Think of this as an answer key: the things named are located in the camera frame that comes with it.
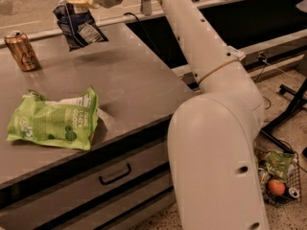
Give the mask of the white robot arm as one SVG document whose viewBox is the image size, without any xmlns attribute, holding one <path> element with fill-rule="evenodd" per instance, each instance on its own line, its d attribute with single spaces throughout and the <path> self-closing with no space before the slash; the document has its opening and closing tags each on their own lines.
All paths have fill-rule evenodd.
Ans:
<svg viewBox="0 0 307 230">
<path fill-rule="evenodd" d="M 111 8 L 124 0 L 68 1 Z M 201 90 L 176 110 L 168 130 L 182 228 L 269 230 L 253 152 L 263 96 L 191 0 L 157 1 Z"/>
</svg>

